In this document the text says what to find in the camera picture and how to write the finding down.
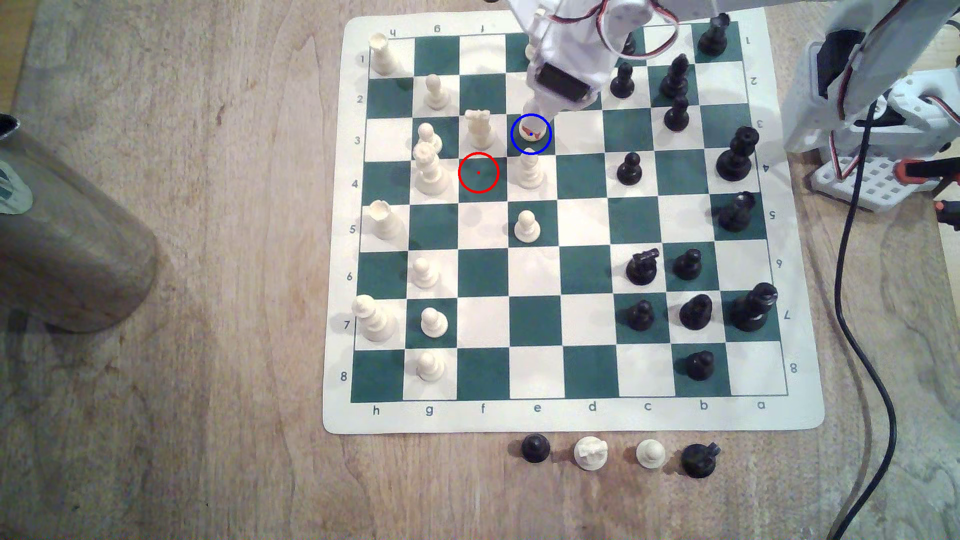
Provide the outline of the white plastic gripper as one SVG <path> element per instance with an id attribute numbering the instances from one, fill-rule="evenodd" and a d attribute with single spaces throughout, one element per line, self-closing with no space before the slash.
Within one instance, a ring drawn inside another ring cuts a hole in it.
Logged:
<path id="1" fill-rule="evenodd" d="M 525 130 L 542 130 L 559 112 L 593 104 L 611 80 L 627 36 L 653 17 L 647 1 L 510 1 L 534 46 L 526 82 Z"/>

